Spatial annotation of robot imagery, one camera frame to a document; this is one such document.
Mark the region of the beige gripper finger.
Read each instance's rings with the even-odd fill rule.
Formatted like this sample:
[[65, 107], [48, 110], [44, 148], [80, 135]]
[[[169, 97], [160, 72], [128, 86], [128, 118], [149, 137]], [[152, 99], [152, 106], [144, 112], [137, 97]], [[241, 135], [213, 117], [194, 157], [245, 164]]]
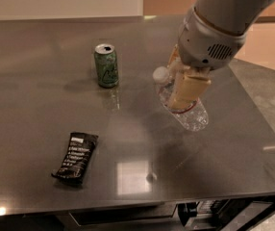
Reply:
[[177, 44], [174, 45], [173, 50], [170, 54], [167, 69], [171, 78], [175, 78], [177, 73], [184, 72], [184, 65], [179, 55], [179, 47]]
[[172, 93], [167, 107], [172, 110], [185, 110], [196, 101], [212, 83], [211, 79], [188, 70], [179, 71], [175, 76]]

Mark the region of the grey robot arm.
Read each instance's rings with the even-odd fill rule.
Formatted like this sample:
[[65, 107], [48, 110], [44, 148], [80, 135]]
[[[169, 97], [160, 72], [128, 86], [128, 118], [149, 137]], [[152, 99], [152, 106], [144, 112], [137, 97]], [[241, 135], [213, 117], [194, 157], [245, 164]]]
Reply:
[[181, 63], [167, 107], [186, 110], [211, 83], [208, 73], [227, 65], [250, 26], [275, 0], [196, 0], [178, 34]]

